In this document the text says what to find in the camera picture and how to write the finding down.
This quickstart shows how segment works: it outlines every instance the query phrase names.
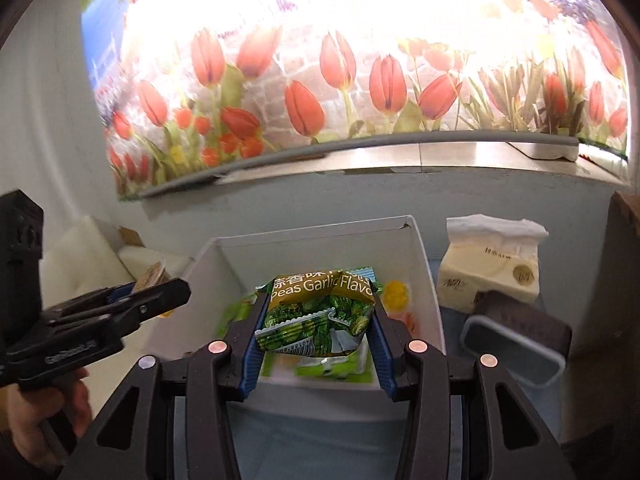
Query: triangular cutout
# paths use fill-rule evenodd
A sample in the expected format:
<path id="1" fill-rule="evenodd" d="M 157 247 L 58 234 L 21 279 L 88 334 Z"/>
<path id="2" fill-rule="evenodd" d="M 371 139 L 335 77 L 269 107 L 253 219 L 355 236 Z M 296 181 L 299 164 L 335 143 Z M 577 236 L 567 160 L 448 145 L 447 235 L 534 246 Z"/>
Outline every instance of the triangular cutout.
<path id="1" fill-rule="evenodd" d="M 139 395 L 139 388 L 132 388 L 127 392 L 98 435 L 98 446 L 122 451 L 129 449 Z"/>
<path id="2" fill-rule="evenodd" d="M 514 450 L 538 444 L 540 438 L 536 430 L 507 387 L 504 384 L 498 384 L 495 387 L 495 393 L 500 408 L 504 447 Z"/>

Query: brown circle logo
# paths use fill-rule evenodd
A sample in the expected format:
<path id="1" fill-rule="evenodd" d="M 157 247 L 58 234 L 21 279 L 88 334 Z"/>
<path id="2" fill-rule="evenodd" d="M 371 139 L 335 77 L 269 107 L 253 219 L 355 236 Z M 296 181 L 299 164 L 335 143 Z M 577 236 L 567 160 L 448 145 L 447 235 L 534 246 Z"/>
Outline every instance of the brown circle logo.
<path id="1" fill-rule="evenodd" d="M 520 285 L 530 285 L 534 280 L 533 271 L 526 265 L 514 267 L 513 277 Z"/>

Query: green snack bag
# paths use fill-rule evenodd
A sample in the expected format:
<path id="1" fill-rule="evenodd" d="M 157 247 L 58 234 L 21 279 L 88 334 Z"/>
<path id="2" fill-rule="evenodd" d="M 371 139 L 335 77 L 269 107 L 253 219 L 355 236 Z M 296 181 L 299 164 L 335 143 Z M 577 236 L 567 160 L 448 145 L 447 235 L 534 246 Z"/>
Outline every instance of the green snack bag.
<path id="1" fill-rule="evenodd" d="M 278 276 L 255 338 L 264 351 L 347 355 L 360 345 L 374 303 L 370 281 L 345 270 Z"/>

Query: human hand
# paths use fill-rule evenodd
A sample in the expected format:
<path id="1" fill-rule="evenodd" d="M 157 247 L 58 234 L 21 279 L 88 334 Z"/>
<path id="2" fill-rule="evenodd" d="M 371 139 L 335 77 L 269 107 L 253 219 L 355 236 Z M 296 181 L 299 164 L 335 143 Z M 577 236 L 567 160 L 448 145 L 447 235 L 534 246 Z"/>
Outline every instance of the human hand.
<path id="1" fill-rule="evenodd" d="M 64 384 L 60 388 L 21 392 L 15 384 L 10 387 L 7 399 L 9 427 L 15 449 L 27 462 L 46 472 L 52 472 L 60 466 L 40 424 L 63 408 L 72 419 L 69 422 L 76 437 L 81 438 L 86 433 L 93 417 L 89 406 L 89 390 L 81 379 L 88 375 L 84 368 L 80 368 L 72 373 L 72 380 L 60 381 Z"/>

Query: blue gripper pad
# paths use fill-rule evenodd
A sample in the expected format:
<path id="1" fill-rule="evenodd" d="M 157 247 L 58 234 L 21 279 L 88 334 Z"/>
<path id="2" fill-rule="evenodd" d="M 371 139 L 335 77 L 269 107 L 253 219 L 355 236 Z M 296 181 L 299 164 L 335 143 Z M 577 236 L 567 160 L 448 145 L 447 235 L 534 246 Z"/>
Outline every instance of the blue gripper pad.
<path id="1" fill-rule="evenodd" d="M 376 367 L 380 388 L 386 391 L 390 399 L 393 399 L 396 396 L 396 388 L 398 387 L 394 379 L 393 361 L 375 312 L 371 316 L 371 321 L 369 321 L 369 327 L 367 328 L 367 342 L 369 342 L 369 349 L 371 350 L 373 364 Z"/>
<path id="2" fill-rule="evenodd" d="M 267 295 L 253 332 L 262 327 L 264 316 L 267 314 L 268 304 L 269 296 Z M 258 383 L 258 376 L 260 375 L 260 368 L 262 367 L 263 359 L 264 352 L 258 347 L 258 343 L 255 340 L 255 334 L 252 333 L 251 341 L 249 341 L 249 345 L 247 346 L 244 357 L 242 358 L 242 379 L 238 387 L 243 399 L 246 399 L 249 396 L 249 393 L 251 393 L 255 388 L 255 385 Z"/>

